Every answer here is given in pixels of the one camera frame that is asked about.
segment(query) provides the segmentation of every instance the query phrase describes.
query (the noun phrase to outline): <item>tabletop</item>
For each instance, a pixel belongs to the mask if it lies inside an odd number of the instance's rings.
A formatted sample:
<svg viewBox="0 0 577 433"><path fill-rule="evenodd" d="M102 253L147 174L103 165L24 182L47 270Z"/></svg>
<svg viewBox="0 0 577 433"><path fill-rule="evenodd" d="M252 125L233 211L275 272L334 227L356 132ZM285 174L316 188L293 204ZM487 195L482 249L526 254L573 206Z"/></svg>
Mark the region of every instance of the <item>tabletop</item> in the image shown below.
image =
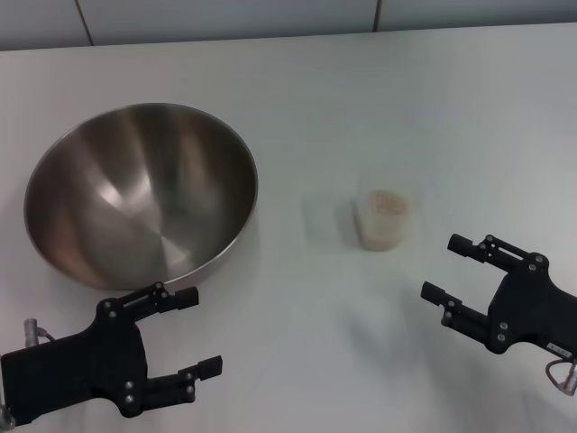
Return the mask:
<svg viewBox="0 0 577 433"><path fill-rule="evenodd" d="M55 337L108 296L34 251L23 196L67 130L173 102L229 124L260 177L253 220L200 304L139 323L149 376L221 355L197 401L124 419L93 400L24 432L573 431L574 400L532 345L494 355L440 325L424 280L486 312L503 272L446 250L496 235L577 294L577 24L0 53L2 353L23 320ZM351 200L366 176L417 198L411 236L364 251ZM185 281L172 289L185 286Z"/></svg>

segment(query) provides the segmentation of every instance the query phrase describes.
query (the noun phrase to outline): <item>stainless steel bowl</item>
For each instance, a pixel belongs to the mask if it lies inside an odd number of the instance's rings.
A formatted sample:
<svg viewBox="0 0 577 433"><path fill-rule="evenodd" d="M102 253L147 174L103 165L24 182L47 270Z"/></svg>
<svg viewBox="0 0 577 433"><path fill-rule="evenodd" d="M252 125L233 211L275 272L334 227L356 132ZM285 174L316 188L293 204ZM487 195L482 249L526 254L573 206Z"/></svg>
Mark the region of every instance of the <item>stainless steel bowl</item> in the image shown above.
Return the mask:
<svg viewBox="0 0 577 433"><path fill-rule="evenodd" d="M141 104L60 138L32 174L24 214L55 268L99 288L139 289L205 274L242 233L257 189L251 153L226 124Z"/></svg>

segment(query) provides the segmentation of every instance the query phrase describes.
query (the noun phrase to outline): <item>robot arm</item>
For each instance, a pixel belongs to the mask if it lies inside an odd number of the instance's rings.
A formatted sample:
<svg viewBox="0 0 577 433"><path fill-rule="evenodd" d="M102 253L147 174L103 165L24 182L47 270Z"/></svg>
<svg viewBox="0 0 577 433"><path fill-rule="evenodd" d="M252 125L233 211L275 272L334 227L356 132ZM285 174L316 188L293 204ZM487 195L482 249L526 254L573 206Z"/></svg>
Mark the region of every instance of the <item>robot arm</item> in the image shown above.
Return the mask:
<svg viewBox="0 0 577 433"><path fill-rule="evenodd" d="M562 358L550 363L548 377L564 393L577 389L577 298L557 288L549 278L549 261L540 253L527 253L488 235L477 245L459 235L451 236L448 249L463 257L489 263L507 274L489 304L487 315L463 303L430 282L421 298L444 307L441 324L465 334L495 354L503 354L519 342L538 345ZM549 369L571 363L570 375L557 383Z"/></svg>

